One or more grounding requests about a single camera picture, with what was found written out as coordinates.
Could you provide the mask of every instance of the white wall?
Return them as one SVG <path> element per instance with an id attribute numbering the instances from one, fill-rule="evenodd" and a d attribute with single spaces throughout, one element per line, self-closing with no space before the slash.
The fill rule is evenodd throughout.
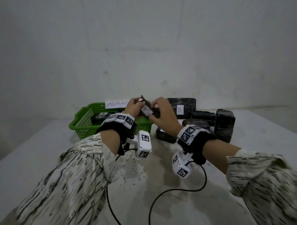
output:
<path id="1" fill-rule="evenodd" d="M 195 97 L 292 105 L 294 0 L 0 2 L 0 116 L 72 118 L 92 102 Z"/>

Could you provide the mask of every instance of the right hand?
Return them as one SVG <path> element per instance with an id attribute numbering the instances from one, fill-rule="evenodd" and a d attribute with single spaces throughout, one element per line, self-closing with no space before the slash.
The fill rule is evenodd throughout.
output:
<path id="1" fill-rule="evenodd" d="M 161 127 L 167 134 L 177 137 L 183 126 L 179 124 L 168 99 L 160 97 L 151 103 L 151 107 L 154 108 L 156 104 L 159 106 L 161 116 L 157 119 L 150 115 L 149 120 Z"/>

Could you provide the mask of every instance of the forearm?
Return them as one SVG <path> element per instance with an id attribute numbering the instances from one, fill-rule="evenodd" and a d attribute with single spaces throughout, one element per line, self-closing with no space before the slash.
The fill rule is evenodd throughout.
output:
<path id="1" fill-rule="evenodd" d="M 114 130 L 101 131 L 102 142 L 116 155 L 120 147 L 120 136 Z"/>
<path id="2" fill-rule="evenodd" d="M 241 148 L 221 140 L 209 140 L 205 143 L 203 156 L 224 174 L 227 173 L 227 156 L 234 156 Z"/>

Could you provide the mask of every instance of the dark items in basket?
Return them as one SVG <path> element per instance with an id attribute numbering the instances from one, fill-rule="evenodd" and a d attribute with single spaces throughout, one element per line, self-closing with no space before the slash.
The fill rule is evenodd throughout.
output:
<path id="1" fill-rule="evenodd" d="M 158 129 L 156 130 L 156 138 L 169 143 L 175 143 L 177 139 L 176 137 L 167 134 L 165 131 L 161 129 L 161 127 L 158 127 Z"/>
<path id="2" fill-rule="evenodd" d="M 216 113 L 214 134 L 218 139 L 230 143 L 234 124 L 235 116 L 232 111 L 218 109 Z"/>
<path id="3" fill-rule="evenodd" d="M 214 123 L 216 121 L 216 114 L 213 112 L 207 112 L 207 111 L 196 111 L 193 110 L 191 113 L 191 119 L 200 119 L 207 121 L 207 123 L 210 126 L 214 126 Z"/>
<path id="4" fill-rule="evenodd" d="M 183 126 L 186 126 L 188 124 L 189 125 L 196 125 L 198 127 L 201 127 L 203 129 L 206 129 L 208 131 L 211 131 L 208 122 L 207 121 L 204 121 L 204 120 L 200 120 L 200 119 L 186 119 L 182 123 Z"/>
<path id="5" fill-rule="evenodd" d="M 115 114 L 115 113 L 121 113 L 121 110 L 117 110 L 116 112 L 99 112 L 95 113 L 93 116 L 91 116 L 91 122 L 92 125 L 100 125 L 104 120 L 106 120 L 110 115 Z"/>
<path id="6" fill-rule="evenodd" d="M 172 105 L 173 111 L 178 119 L 190 119 L 191 112 L 196 110 L 196 99 L 194 98 L 168 98 L 169 103 Z M 184 106 L 183 115 L 179 115 L 176 112 L 177 106 Z"/>

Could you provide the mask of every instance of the paper sign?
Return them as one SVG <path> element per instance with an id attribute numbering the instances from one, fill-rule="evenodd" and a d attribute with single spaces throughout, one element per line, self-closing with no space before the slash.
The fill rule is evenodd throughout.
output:
<path id="1" fill-rule="evenodd" d="M 105 108 L 106 109 L 114 109 L 114 108 L 126 108 L 129 100 L 126 101 L 108 101 L 105 102 Z"/>
<path id="2" fill-rule="evenodd" d="M 183 115 L 184 114 L 184 106 L 183 105 L 177 105 L 176 106 L 176 114 L 177 115 Z"/>

